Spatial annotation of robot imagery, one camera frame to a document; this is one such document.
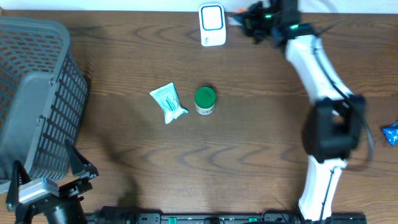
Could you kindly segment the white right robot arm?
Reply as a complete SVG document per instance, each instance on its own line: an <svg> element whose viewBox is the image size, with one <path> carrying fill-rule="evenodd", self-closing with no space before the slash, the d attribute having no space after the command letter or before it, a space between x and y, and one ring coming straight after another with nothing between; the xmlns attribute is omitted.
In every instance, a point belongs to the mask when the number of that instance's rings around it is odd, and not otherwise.
<svg viewBox="0 0 398 224"><path fill-rule="evenodd" d="M366 223L363 214L331 211L340 175L368 128L364 98L341 81L320 33L301 21L297 1L256 2L233 17L246 36L270 37L284 51L308 93L308 170L296 211L167 215L103 207L86 214L81 201L98 170L75 148L88 85L70 53L70 35L55 21L3 16L1 192L16 222L43 214L49 223Z"/></svg>

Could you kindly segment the green toilet tissue pack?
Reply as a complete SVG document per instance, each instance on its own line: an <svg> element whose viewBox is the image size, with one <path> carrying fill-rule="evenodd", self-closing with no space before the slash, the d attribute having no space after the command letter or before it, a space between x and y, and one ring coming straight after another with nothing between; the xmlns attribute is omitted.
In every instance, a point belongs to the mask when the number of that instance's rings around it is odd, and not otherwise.
<svg viewBox="0 0 398 224"><path fill-rule="evenodd" d="M188 113L188 110L180 103L180 99L173 82L170 82L156 90L152 90L150 92L150 96L152 96L162 108L165 124L169 124L184 113Z"/></svg>

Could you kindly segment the orange snack box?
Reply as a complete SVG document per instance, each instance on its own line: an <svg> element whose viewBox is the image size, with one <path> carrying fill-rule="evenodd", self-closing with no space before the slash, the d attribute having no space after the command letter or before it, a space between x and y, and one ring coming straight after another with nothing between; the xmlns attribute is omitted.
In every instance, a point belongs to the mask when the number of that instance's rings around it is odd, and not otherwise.
<svg viewBox="0 0 398 224"><path fill-rule="evenodd" d="M237 11L233 12L230 16L227 17L229 25L243 26L247 12L248 9L244 8L238 9Z"/></svg>

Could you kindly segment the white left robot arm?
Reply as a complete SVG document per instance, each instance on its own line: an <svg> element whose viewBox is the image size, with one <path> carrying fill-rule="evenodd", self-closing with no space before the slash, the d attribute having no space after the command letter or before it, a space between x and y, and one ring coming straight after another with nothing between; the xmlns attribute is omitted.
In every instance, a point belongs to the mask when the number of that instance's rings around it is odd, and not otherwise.
<svg viewBox="0 0 398 224"><path fill-rule="evenodd" d="M31 223L44 214L49 223L86 223L81 194L91 190L91 179L99 176L97 168L69 141L65 149L75 180L59 187L46 177L30 179L20 161L15 161L6 198L6 207L15 212L16 223Z"/></svg>

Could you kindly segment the blue Oreo cookie pack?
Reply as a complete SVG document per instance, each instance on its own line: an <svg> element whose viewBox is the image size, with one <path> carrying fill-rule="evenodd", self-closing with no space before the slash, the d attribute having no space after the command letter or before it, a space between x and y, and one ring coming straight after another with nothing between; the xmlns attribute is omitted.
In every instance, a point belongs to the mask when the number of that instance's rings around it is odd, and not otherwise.
<svg viewBox="0 0 398 224"><path fill-rule="evenodd" d="M382 133L385 136L387 142L391 146L395 146L398 142L398 121L394 122L390 126L382 128Z"/></svg>

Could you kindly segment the green lid jar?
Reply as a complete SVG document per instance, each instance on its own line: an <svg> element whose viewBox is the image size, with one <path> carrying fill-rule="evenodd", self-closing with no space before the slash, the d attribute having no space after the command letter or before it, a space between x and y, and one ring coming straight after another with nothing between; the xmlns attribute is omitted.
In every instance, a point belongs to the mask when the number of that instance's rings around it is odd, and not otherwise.
<svg viewBox="0 0 398 224"><path fill-rule="evenodd" d="M215 91L207 86L199 88L195 93L195 109L201 115L209 115L216 104Z"/></svg>

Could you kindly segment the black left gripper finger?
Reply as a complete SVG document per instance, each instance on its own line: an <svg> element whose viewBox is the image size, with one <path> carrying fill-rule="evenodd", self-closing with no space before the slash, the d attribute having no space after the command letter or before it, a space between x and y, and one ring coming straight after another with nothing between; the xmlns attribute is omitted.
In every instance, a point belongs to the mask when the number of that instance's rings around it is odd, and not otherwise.
<svg viewBox="0 0 398 224"><path fill-rule="evenodd" d="M31 181L28 173L20 161L14 161L12 167L11 182L6 197L6 208L14 211L19 205L19 187Z"/></svg>
<svg viewBox="0 0 398 224"><path fill-rule="evenodd" d="M72 174L81 179L94 179L99 176L97 168L83 155L81 155L74 147L71 141L65 140L65 148L67 150L68 158Z"/></svg>

